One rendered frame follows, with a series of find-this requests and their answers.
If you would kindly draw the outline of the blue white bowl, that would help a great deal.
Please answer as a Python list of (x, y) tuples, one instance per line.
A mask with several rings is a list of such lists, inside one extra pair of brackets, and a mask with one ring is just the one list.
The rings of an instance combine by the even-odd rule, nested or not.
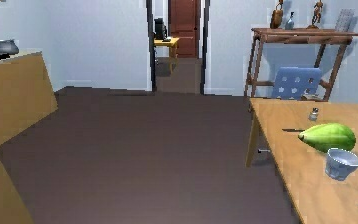
[(326, 154), (325, 173), (332, 179), (344, 181), (358, 168), (358, 156), (350, 151), (330, 148)]

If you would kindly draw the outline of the red brown room door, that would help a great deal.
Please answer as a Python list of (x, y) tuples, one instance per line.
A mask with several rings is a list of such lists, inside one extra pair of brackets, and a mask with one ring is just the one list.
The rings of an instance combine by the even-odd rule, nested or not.
[(169, 29), (180, 58), (198, 57), (199, 0), (169, 0)]

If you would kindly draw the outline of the light wooden dining table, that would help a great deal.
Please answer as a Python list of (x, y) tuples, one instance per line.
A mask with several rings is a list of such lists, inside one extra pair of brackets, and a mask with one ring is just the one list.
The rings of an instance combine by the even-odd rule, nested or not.
[(336, 181), (325, 173), (325, 156), (298, 139), (307, 129), (313, 108), (319, 109), (319, 124), (338, 122), (356, 135), (358, 156), (358, 104), (252, 98), (252, 127), (246, 164), (257, 151), (263, 133), (301, 224), (358, 224), (358, 169), (346, 180)]

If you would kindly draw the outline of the blue glass bottle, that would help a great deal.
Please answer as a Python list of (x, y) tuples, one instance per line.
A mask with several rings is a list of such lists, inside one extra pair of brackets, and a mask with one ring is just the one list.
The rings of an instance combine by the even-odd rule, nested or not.
[(285, 29), (286, 30), (292, 30), (294, 28), (294, 13), (291, 12), (290, 13), (290, 18), (287, 20), (286, 24), (285, 24)]

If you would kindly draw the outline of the grey patterned board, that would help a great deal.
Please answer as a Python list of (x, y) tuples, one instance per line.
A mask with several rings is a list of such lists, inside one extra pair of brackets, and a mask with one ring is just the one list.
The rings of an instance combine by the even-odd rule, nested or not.
[(342, 9), (336, 21), (335, 30), (337, 32), (347, 32), (354, 16), (353, 9)]

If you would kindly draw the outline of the black coffee machine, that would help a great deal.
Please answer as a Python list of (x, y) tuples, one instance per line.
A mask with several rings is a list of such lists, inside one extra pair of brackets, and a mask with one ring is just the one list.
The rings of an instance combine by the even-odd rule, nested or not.
[(162, 18), (156, 18), (155, 22), (155, 38), (157, 40), (164, 40), (167, 37), (167, 30)]

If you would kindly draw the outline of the green papaya fruit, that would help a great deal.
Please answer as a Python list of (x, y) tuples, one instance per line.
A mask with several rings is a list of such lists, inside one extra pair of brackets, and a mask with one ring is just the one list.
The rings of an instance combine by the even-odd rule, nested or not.
[(299, 133), (298, 138), (322, 153), (327, 153), (331, 148), (351, 151), (356, 144), (352, 129), (340, 123), (315, 125)]

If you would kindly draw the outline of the yellow side table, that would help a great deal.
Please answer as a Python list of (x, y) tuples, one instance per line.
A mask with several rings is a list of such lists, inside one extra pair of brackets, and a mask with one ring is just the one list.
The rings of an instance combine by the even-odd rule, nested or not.
[(173, 66), (177, 64), (178, 61), (178, 42), (179, 37), (171, 37), (169, 40), (154, 40), (155, 47), (168, 47), (169, 48), (169, 68), (170, 73), (173, 73)]

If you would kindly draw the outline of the slim bronze figure statuette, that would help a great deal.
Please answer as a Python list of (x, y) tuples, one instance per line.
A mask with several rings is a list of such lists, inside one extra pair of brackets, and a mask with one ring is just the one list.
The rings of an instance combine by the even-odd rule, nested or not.
[(311, 19), (311, 24), (308, 26), (308, 29), (317, 29), (317, 25), (321, 21), (322, 11), (323, 11), (323, 2), (318, 0), (314, 5), (313, 16)]

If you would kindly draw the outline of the brown wooden statuette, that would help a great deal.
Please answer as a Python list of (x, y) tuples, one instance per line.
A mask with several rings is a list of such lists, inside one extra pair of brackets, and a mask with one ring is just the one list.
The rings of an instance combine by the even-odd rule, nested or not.
[(272, 11), (270, 28), (278, 29), (283, 19), (283, 4), (284, 0), (278, 0), (275, 9)]

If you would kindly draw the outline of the grey metal pot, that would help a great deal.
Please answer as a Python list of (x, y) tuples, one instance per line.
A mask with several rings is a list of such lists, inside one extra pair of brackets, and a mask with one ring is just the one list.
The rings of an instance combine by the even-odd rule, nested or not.
[(19, 48), (13, 39), (0, 40), (0, 53), (14, 55), (19, 53)]

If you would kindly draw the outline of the blue chair with white dots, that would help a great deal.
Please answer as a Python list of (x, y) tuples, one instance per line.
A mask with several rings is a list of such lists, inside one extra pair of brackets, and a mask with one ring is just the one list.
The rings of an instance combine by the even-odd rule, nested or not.
[(280, 67), (271, 97), (300, 100), (304, 94), (316, 93), (321, 77), (319, 68)]

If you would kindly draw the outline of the brown wooden console table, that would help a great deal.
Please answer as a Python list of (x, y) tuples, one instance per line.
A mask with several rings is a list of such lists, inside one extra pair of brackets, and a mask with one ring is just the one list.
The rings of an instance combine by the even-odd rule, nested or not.
[(273, 86), (273, 81), (259, 81), (258, 75), (261, 65), (263, 47), (265, 43), (277, 44), (319, 44), (314, 67), (320, 66), (327, 45), (338, 45), (338, 52), (328, 81), (321, 79), (319, 85), (325, 89), (325, 94), (321, 102), (327, 102), (331, 96), (338, 71), (340, 69), (347, 47), (352, 43), (354, 37), (358, 37), (356, 32), (339, 32), (335, 29), (306, 29), (296, 28), (293, 30), (271, 29), (271, 28), (252, 28), (253, 32), (251, 52), (246, 74), (244, 96), (255, 96), (258, 86)]

